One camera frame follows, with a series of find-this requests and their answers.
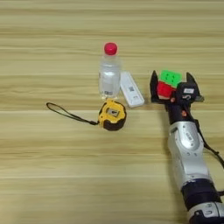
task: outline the green cube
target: green cube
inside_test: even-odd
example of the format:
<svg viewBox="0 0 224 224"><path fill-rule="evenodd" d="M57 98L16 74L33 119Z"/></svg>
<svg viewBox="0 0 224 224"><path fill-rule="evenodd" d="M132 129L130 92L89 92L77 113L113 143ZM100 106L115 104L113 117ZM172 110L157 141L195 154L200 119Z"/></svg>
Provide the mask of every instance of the green cube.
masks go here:
<svg viewBox="0 0 224 224"><path fill-rule="evenodd" d="M176 88L181 82L181 74L163 70L162 73L159 75L159 80L172 86L173 88Z"/></svg>

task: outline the tape measure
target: tape measure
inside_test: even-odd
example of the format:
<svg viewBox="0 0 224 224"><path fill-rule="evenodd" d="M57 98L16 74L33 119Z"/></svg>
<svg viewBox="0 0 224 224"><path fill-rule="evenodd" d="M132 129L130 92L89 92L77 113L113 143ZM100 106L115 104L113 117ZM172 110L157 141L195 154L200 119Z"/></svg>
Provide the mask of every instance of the tape measure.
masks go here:
<svg viewBox="0 0 224 224"><path fill-rule="evenodd" d="M100 127L103 127L105 130L119 130L123 127L126 121L127 113L125 107L118 101L114 101L112 99L107 99L106 102L102 105L101 110L98 116L98 122L89 121L81 118L80 116L74 115L61 106L48 102L46 106L53 112L66 116L68 118L74 119L79 122L89 123L92 125L99 124Z"/></svg>
<svg viewBox="0 0 224 224"><path fill-rule="evenodd" d="M107 99L99 112L98 122L105 130L119 130L127 117L125 107L117 101Z"/></svg>

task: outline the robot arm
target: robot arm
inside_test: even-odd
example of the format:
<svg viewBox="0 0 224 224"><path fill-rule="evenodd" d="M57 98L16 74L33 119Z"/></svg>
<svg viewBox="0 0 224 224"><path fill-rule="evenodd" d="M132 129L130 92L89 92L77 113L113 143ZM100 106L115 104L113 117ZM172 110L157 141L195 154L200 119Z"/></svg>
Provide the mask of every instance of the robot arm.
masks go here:
<svg viewBox="0 0 224 224"><path fill-rule="evenodd" d="M171 152L173 172L181 191L190 224L223 224L224 205L214 187L207 165L203 160L204 141L189 115L191 103L203 100L194 78L191 83L181 83L176 91L175 102L160 100L157 93L158 77L153 73L150 82L151 101L165 104L170 120L168 147ZM194 88L194 96L184 96L184 88Z"/></svg>
<svg viewBox="0 0 224 224"><path fill-rule="evenodd" d="M189 223L224 223L224 205L203 160L204 144L195 123L180 121L172 124L168 146Z"/></svg>

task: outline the cable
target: cable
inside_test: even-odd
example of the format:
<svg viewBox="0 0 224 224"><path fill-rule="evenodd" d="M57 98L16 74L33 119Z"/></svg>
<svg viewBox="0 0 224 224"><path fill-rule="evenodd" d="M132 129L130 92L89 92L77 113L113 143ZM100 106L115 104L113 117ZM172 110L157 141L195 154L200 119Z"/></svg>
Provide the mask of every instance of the cable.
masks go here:
<svg viewBox="0 0 224 224"><path fill-rule="evenodd" d="M77 116L77 115L74 115L74 114L72 114L72 113L66 111L64 108L62 108L61 106L59 106L59 105L57 105L57 104L55 104L55 103L48 102L48 103L46 104L46 106L47 106L51 111L53 111L53 112L55 112L55 113L57 113L57 114L59 114L59 115L61 115L61 116L66 116L66 117L71 118L71 119L74 119L74 120L76 120L76 121L83 122L83 123L90 123L90 124L92 124L92 125L97 125L97 124L98 124L98 122L88 121L88 120L85 120L85 119L83 119L83 118L81 118L81 117L79 117L79 116ZM52 108L52 106L54 106L54 107L56 107L56 108L59 108L59 109L63 110L63 111L65 112L65 114L63 114L63 113L59 112L58 110Z"/></svg>
<svg viewBox="0 0 224 224"><path fill-rule="evenodd" d="M199 120L195 120L195 119L193 118L193 116L191 115L189 109L188 109L185 105L184 105L184 109L185 109L185 112L186 112L186 113L189 115L189 117L191 118L191 120L195 123L195 125L196 125L196 127L197 127L197 130L198 130L199 134L201 135L201 138L202 138L202 140L203 140L203 142L204 142L204 146L205 146L205 148L208 149L209 151L211 151L211 152L218 158L220 164L222 165L222 168L224 169L224 160L223 160L223 158L220 156L220 153L219 153L218 151L214 150L213 148L211 148L211 147L209 146L209 144L207 143L206 139L203 137L202 132L201 132L201 130L200 130L200 123L199 123Z"/></svg>

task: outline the wood grain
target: wood grain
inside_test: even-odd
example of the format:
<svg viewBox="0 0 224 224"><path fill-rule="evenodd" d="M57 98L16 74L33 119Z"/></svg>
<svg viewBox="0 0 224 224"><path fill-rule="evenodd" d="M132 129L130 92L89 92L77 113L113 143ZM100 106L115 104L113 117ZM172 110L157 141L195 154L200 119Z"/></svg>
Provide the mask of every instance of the wood grain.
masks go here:
<svg viewBox="0 0 224 224"><path fill-rule="evenodd" d="M168 117L150 103L152 71L192 73L192 106L224 156L224 2L0 0L0 216L4 224L187 223L167 149ZM115 41L146 104L108 132L46 109L57 102L96 120L98 66ZM126 102L120 94L120 102ZM223 170L205 151L217 189Z"/></svg>

